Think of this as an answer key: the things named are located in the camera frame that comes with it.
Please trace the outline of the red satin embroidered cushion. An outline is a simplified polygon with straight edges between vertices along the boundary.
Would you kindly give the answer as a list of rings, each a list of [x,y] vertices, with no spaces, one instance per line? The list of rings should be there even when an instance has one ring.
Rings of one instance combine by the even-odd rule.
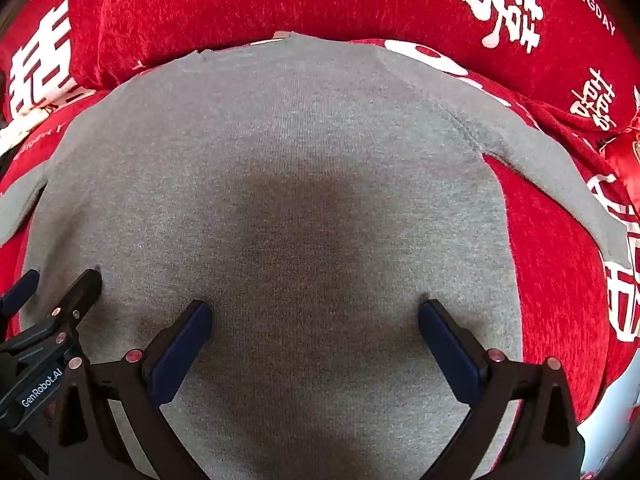
[[[625,185],[629,198],[639,207],[640,154],[639,154],[639,113],[634,115],[629,126],[600,149],[601,155],[613,168],[617,177]]]

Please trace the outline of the large red pillow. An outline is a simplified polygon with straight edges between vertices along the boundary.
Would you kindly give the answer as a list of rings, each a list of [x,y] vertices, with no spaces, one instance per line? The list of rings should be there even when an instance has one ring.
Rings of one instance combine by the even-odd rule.
[[[638,61],[600,0],[103,0],[96,73],[120,84],[138,67],[279,30],[424,44],[599,131],[637,110]]]

